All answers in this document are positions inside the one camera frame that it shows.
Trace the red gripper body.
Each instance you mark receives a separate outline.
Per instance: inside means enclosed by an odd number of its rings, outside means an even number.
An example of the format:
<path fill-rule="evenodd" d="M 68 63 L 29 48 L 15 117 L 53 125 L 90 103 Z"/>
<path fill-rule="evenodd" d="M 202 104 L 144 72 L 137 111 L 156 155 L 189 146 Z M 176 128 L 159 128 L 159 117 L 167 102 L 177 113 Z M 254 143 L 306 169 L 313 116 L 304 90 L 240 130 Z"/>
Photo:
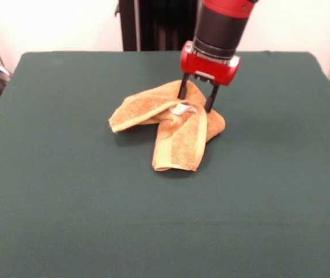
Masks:
<path fill-rule="evenodd" d="M 239 56 L 218 59 L 199 52 L 192 41 L 186 41 L 181 51 L 181 71 L 188 75 L 200 77 L 217 85 L 229 86 L 235 77 L 241 59 Z"/>

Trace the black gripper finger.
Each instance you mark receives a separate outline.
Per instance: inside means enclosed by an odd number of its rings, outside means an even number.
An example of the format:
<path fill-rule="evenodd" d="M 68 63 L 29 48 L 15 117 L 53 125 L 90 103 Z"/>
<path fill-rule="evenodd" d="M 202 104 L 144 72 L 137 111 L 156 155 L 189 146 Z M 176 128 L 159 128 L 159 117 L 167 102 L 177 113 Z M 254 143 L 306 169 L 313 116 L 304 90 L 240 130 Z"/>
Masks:
<path fill-rule="evenodd" d="M 209 97 L 207 98 L 205 106 L 204 106 L 206 112 L 211 112 L 212 107 L 214 105 L 214 101 L 218 94 L 218 90 L 219 90 L 219 85 L 213 85 L 212 92 L 209 95 Z"/>
<path fill-rule="evenodd" d="M 185 99 L 186 93 L 187 93 L 187 82 L 189 79 L 189 74 L 184 73 L 181 81 L 181 85 L 179 87 L 179 92 L 178 92 L 178 99 Z"/>

